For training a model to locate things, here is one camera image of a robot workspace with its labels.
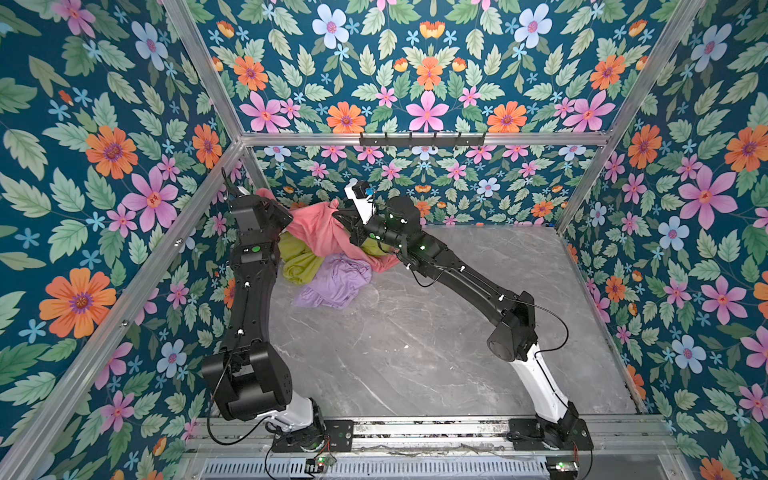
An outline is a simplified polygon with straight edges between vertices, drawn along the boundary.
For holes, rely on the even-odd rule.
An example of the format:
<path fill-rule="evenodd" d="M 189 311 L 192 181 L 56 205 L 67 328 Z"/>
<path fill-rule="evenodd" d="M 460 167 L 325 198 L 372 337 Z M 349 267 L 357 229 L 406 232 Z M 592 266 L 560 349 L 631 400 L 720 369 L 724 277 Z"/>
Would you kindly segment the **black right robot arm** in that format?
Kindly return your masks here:
<path fill-rule="evenodd" d="M 470 303 L 494 326 L 487 339 L 489 350 L 511 365 L 535 410 L 533 431 L 510 428 L 512 441 L 539 441 L 556 448 L 589 434 L 574 403 L 552 378 L 536 332 L 537 305 L 532 295 L 515 293 L 491 281 L 461 260 L 443 241 L 426 232 L 417 207 L 395 197 L 377 208 L 371 198 L 352 198 L 353 205 L 332 214 L 349 233 L 350 243 L 361 246 L 373 240 L 394 255 L 415 277 L 440 283 Z"/>

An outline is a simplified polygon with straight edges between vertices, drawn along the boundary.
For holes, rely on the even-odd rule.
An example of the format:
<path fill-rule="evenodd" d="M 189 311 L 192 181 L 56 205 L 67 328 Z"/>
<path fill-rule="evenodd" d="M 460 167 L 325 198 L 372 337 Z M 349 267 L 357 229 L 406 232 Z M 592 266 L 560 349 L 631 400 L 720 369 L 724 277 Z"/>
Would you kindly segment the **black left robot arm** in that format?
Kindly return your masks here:
<path fill-rule="evenodd" d="M 280 235 L 293 217 L 273 199 L 230 180 L 224 185 L 236 241 L 229 259 L 229 326 L 218 353 L 201 364 L 209 406 L 227 421 L 256 421 L 282 447 L 316 451 L 327 438 L 321 410 L 313 399 L 294 391 L 290 369 L 269 336 Z"/>

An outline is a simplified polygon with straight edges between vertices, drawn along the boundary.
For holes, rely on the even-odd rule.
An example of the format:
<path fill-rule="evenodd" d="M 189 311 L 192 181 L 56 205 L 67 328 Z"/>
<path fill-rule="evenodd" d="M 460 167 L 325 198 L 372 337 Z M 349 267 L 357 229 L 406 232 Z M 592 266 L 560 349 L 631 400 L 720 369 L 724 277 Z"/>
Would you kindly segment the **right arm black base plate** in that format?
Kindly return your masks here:
<path fill-rule="evenodd" d="M 505 439 L 524 450 L 590 451 L 594 443 L 583 419 L 553 423 L 535 419 L 510 419 Z"/>

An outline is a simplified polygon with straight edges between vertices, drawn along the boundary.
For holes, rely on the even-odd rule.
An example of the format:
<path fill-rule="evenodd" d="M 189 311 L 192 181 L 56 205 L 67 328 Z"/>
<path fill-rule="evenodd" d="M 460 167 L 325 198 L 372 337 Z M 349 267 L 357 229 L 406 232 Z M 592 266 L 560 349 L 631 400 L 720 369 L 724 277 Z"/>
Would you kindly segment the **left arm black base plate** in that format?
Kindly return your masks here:
<path fill-rule="evenodd" d="M 276 434 L 272 442 L 274 453 L 346 453 L 352 450 L 355 422 L 352 420 L 326 420 L 324 427 L 315 425 L 285 433 Z"/>

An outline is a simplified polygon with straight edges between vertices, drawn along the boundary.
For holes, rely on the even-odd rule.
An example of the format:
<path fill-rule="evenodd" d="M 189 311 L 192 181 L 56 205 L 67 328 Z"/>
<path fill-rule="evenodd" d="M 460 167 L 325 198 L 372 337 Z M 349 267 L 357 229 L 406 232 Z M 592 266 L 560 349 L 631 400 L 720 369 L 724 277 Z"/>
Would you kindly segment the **pink cloth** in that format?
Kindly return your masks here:
<path fill-rule="evenodd" d="M 292 222 L 287 228 L 278 234 L 277 252 L 278 263 L 284 265 L 279 250 L 280 236 L 288 232 L 296 238 L 304 241 L 318 256 L 328 257 L 338 254 L 337 251 L 352 244 L 349 233 L 333 218 L 333 213 L 338 209 L 337 200 L 320 202 L 304 206 L 290 211 Z"/>

